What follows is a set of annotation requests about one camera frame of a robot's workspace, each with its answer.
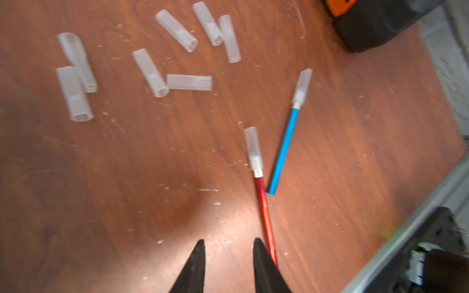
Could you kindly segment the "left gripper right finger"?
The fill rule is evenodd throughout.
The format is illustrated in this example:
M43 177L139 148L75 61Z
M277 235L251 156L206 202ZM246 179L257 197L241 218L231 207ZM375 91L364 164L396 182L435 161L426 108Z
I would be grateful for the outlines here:
M253 247L256 293L292 293L260 238Z

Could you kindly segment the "blue carving knife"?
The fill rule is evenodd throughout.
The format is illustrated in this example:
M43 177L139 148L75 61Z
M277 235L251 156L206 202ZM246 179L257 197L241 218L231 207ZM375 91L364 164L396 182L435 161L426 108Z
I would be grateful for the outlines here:
M280 150L278 152L274 171L272 173L270 185L268 188L268 193L271 195L275 195L277 192L282 170L287 159L289 145L291 143L296 122L298 120L299 111L305 103L312 76L313 70L311 68L307 68L300 72L296 88L291 100L291 111L287 127L283 135L282 143L280 145Z

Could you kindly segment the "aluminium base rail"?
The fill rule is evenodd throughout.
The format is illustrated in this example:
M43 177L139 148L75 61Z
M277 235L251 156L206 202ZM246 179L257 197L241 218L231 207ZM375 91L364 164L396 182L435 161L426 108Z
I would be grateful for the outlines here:
M469 249L469 157L465 155L438 184L415 212L391 236L370 262L344 288L346 293L365 293L370 281L384 265L410 240L437 208L451 210L466 248Z

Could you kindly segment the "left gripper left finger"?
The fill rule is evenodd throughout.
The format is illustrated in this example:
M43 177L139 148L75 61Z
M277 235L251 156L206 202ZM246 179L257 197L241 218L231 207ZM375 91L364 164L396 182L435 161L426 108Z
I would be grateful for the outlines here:
M200 239L169 293L203 293L206 269L205 241Z

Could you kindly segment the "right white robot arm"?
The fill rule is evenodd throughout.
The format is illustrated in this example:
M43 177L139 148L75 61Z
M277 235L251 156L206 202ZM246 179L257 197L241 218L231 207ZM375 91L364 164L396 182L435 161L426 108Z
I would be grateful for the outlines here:
M469 250L449 208L437 208L370 281L366 293L467 293Z

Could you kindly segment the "black plastic tool case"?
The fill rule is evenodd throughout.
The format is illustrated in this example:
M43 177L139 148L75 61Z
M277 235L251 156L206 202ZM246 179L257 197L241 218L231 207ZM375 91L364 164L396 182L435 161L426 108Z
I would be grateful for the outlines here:
M381 46L430 13L442 0L326 0L337 34L352 52Z

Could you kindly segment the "red carving knife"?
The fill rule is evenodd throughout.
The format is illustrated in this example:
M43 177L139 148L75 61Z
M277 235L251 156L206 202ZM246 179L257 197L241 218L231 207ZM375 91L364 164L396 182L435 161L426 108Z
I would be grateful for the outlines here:
M276 246L274 242L273 230L271 227L271 219L269 215L269 208L267 204L267 197L265 192L265 185L263 179L263 159L261 155L260 143L258 140L258 133L256 127L249 127L244 130L245 143L247 147L247 156L249 160L249 167L254 175L256 192L260 202L261 221L265 232L265 239L267 242L267 249L274 264L277 266Z

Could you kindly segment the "translucent protective cap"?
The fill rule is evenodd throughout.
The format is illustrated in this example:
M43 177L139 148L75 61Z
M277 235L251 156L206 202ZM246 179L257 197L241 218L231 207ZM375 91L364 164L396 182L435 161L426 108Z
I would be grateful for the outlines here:
M168 74L166 81L173 90L212 91L213 87L212 76Z
M238 41L233 28L232 19L229 15L223 15L218 19L218 24L222 32L225 51L229 63L237 63L241 60L241 53Z
M132 56L137 63L140 71L144 75L153 95L156 98L162 98L169 93L169 88L156 68L146 49L140 49L132 52Z
M195 51L198 40L166 9L159 11L155 19L187 52Z
M223 35L206 4L203 1L194 3L192 5L192 9L212 46L221 45L223 42Z
M67 104L70 119L74 122L87 122L94 119L76 68L72 66L56 68L56 74Z
M76 68L84 90L87 93L97 92L98 84L80 37L70 32L63 32L57 36L57 39L66 58Z

